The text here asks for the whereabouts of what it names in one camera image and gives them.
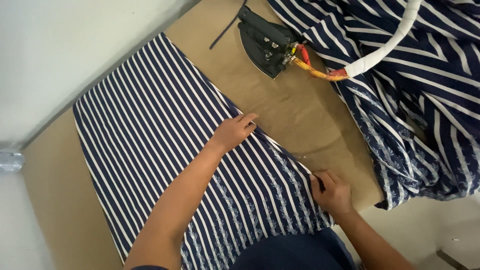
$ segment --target navy and white striped fabric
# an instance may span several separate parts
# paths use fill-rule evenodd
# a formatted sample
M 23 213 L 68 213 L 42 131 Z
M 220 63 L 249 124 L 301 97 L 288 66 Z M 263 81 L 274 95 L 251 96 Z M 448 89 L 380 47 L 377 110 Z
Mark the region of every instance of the navy and white striped fabric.
M 240 112 L 163 34 L 73 111 L 122 258 L 162 192 L 216 127 Z M 184 236 L 183 268 L 227 269 L 262 238 L 330 226 L 331 217 L 314 206 L 308 173 L 257 128 L 223 157 L 208 185 Z
M 268 0 L 329 70 L 386 43 L 404 0 Z M 480 185 L 480 1 L 424 0 L 413 29 L 372 70 L 332 83 L 367 141 L 391 209 L 450 200 Z M 421 127 L 420 141 L 406 123 Z

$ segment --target hand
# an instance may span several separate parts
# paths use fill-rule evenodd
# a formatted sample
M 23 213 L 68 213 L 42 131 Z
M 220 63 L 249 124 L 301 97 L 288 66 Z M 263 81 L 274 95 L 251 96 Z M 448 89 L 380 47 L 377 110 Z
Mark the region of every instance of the hand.
M 257 127 L 257 125 L 250 123 L 258 115 L 256 113 L 249 113 L 247 115 L 239 114 L 235 118 L 225 119 L 216 128 L 213 136 L 207 142 L 207 145 L 215 147 L 222 155 L 235 148 L 243 142 L 250 133 Z
M 355 209 L 352 206 L 352 198 L 350 185 L 341 180 L 332 171 L 314 172 L 310 175 L 310 183 L 312 184 L 312 195 L 317 204 L 330 215 L 336 218 L 338 215 L 348 214 Z M 319 177 L 325 189 L 320 190 Z

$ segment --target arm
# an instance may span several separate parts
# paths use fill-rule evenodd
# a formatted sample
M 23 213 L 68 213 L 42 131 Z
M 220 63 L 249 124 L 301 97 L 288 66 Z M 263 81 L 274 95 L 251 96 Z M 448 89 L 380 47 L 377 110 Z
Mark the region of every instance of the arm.
M 343 229 L 368 270 L 413 270 L 398 251 L 392 248 L 366 223 L 351 203 L 350 185 L 327 170 L 315 172 L 325 187 L 320 190 L 318 178 L 310 175 L 312 194 L 321 208 L 325 209 Z
M 200 201 L 223 155 L 239 145 L 256 125 L 258 116 L 243 114 L 225 119 L 212 138 L 172 181 L 158 199 L 145 226 L 138 234 L 124 269 L 154 265 L 170 270 L 180 269 L 180 245 L 183 233 L 192 220 Z

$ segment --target left hand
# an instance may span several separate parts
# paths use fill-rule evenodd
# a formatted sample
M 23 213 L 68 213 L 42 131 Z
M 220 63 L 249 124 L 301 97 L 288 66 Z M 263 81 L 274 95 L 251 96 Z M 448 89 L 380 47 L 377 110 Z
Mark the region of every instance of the left hand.
M 247 115 L 239 114 L 235 118 L 225 119 L 218 128 L 216 128 L 213 136 L 205 146 L 215 147 L 222 155 L 226 154 L 242 143 L 248 135 L 253 132 L 257 125 L 251 123 L 251 121 L 257 117 L 258 115 L 256 113 L 249 113 Z

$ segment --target pile of fabric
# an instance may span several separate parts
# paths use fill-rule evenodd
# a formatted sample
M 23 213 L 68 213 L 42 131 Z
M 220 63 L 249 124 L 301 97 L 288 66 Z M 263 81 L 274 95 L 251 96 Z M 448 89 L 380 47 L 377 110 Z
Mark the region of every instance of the pile of fabric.
M 268 0 L 336 70 L 385 44 L 406 1 Z M 424 0 L 413 28 L 373 69 L 332 83 L 368 143 L 391 209 L 480 185 L 480 1 Z M 407 118 L 426 134 L 421 141 Z

